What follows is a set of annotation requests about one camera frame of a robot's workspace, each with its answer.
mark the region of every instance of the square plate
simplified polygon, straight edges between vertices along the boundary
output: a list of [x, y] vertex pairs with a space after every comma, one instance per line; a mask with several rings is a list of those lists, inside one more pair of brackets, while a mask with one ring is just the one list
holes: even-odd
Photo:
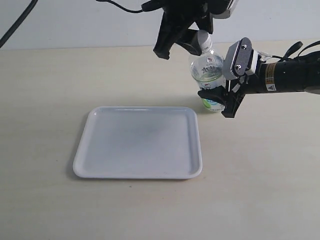
[[201, 170], [197, 115], [188, 107], [97, 107], [73, 162], [81, 178], [190, 179]]

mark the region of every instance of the plastic tray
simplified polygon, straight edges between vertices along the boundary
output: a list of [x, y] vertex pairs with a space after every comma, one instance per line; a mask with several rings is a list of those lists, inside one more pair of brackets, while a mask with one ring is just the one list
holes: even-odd
[[188, 107], [97, 107], [73, 162], [82, 178], [190, 179], [201, 170], [197, 115]]

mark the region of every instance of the white wall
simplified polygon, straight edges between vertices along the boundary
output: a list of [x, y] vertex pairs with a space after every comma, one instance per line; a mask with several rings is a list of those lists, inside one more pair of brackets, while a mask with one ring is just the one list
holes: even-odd
[[[0, 0], [0, 35], [30, 0]], [[116, 0], [140, 9], [143, 0]], [[239, 0], [229, 19], [214, 20], [215, 42], [320, 38], [319, 0]], [[39, 0], [3, 49], [154, 45], [162, 10], [130, 14], [95, 0]]]

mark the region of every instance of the water bottle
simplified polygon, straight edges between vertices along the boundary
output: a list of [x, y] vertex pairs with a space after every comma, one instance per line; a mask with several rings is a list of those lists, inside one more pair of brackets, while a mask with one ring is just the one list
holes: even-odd
[[[224, 58], [214, 49], [210, 34], [207, 31], [199, 30], [197, 40], [202, 50], [201, 56], [190, 55], [190, 71], [200, 89], [208, 90], [219, 86], [226, 87], [226, 79], [222, 75]], [[222, 104], [202, 99], [204, 106], [213, 112], [221, 112], [225, 109]]]

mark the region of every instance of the table surface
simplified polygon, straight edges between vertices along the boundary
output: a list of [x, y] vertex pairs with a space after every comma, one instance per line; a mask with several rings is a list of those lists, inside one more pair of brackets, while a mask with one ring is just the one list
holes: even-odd
[[[283, 55], [295, 41], [254, 42]], [[225, 54], [230, 44], [217, 44]], [[152, 47], [0, 51], [2, 240], [320, 238], [320, 97], [245, 97], [208, 113], [188, 53]], [[202, 173], [190, 180], [87, 180], [72, 164], [98, 106], [197, 112]]]

